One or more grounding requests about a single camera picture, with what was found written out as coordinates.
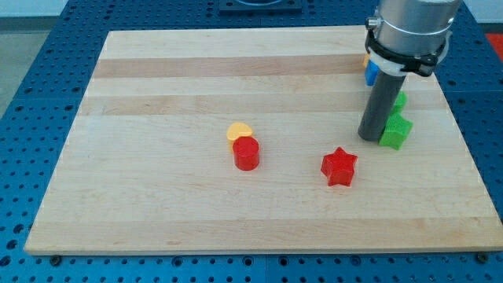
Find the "yellow block behind arm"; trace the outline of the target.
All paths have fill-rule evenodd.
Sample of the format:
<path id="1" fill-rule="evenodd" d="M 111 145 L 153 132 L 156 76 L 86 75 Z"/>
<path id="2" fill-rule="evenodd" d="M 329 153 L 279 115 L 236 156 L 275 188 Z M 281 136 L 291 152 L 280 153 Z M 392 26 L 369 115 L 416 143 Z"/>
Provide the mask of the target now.
<path id="1" fill-rule="evenodd" d="M 369 54 L 367 53 L 367 54 L 365 55 L 365 57 L 364 57 L 363 62 L 362 62 L 362 66 L 363 66 L 364 68 L 367 68 L 368 64 L 369 64 Z"/>

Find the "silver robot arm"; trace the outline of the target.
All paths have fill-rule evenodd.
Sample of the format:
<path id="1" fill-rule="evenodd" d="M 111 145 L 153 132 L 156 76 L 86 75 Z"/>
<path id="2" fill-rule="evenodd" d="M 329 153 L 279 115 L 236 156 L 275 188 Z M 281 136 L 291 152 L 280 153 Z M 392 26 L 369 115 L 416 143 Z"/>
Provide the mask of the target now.
<path id="1" fill-rule="evenodd" d="M 406 56 L 434 53 L 445 44 L 461 0 L 381 0 L 374 32 L 385 49 Z"/>

